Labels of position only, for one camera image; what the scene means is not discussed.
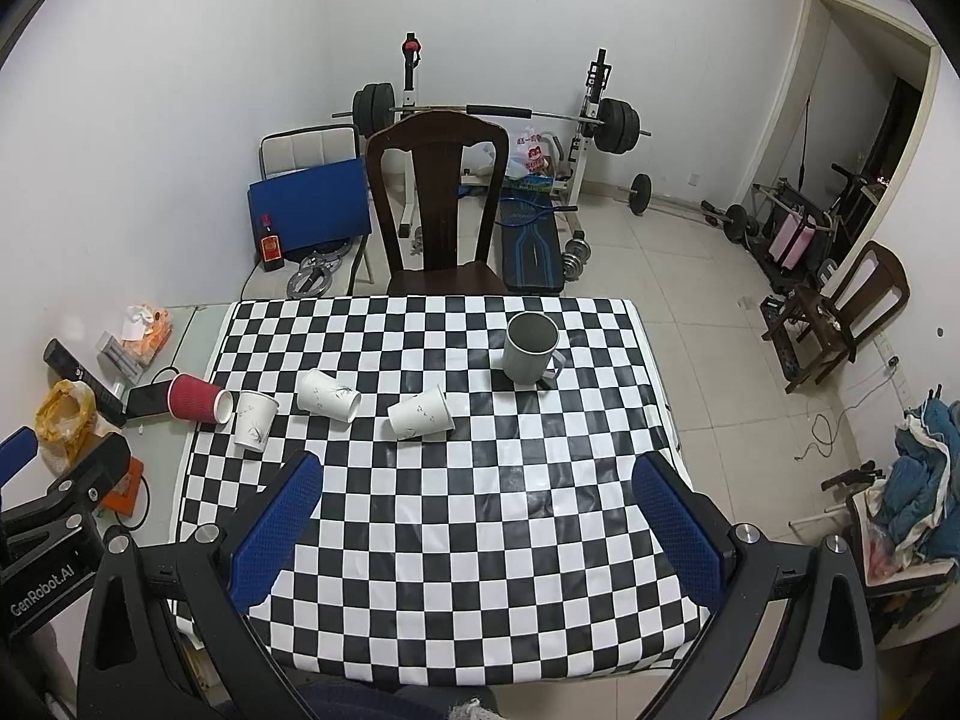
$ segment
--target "pile of clothes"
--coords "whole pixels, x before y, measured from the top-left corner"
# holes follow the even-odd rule
[[[960,401],[948,407],[938,395],[931,391],[904,415],[894,441],[899,458],[867,492],[877,579],[922,560],[960,562]]]

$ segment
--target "dark brown wooden chair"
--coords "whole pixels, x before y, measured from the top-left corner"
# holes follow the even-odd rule
[[[866,259],[868,254],[873,254],[877,258],[877,266],[872,270],[867,280],[860,287],[844,299],[844,293],[851,284],[856,271]],[[803,384],[814,372],[820,370],[816,378],[816,383],[820,384],[829,376],[840,362],[843,362],[850,354],[850,345],[844,339],[844,334],[838,330],[833,322],[832,315],[843,328],[851,328],[853,324],[864,317],[867,312],[880,303],[891,290],[896,290],[899,294],[896,302],[884,311],[879,317],[870,323],[861,332],[853,336],[853,348],[860,348],[864,341],[869,341],[871,336],[880,330],[880,328],[889,322],[889,320],[906,305],[910,298],[910,285],[906,280],[904,266],[896,255],[882,247],[876,241],[867,241],[863,250],[857,255],[856,261],[847,275],[844,276],[840,286],[833,293],[833,299],[820,295],[817,290],[800,284],[794,290],[792,298],[787,300],[784,309],[779,314],[779,318],[770,330],[763,334],[765,341],[769,341],[771,334],[784,326],[787,319],[800,319],[808,325],[798,336],[798,341],[803,341],[811,332],[817,338],[820,345],[819,354],[801,370],[787,385],[786,391],[792,392],[797,386]]]
[[[477,234],[473,261],[457,266],[457,191],[464,146],[493,143],[493,175]],[[416,175],[424,269],[405,271],[397,225],[387,199],[381,162],[388,148],[411,151]],[[387,295],[505,295],[506,287],[487,265],[493,220],[507,170],[510,142],[497,124],[454,111],[427,111],[401,119],[367,143],[367,178],[390,266]]]

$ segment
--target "metal mug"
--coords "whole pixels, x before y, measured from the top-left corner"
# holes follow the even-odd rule
[[[531,385],[541,379],[547,384],[555,383],[565,363],[563,355],[557,351],[559,341],[560,330],[546,314],[535,311],[517,314],[507,323],[503,372],[515,384]]]

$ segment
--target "bottle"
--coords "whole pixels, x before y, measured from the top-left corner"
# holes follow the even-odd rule
[[[270,227],[270,217],[260,217],[260,256],[263,257],[264,271],[276,271],[283,266],[283,251],[280,249],[280,236]]]

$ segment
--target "red cup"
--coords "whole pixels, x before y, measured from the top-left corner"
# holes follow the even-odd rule
[[[233,415],[233,395],[189,373],[178,373],[170,381],[167,408],[177,419],[223,425]]]

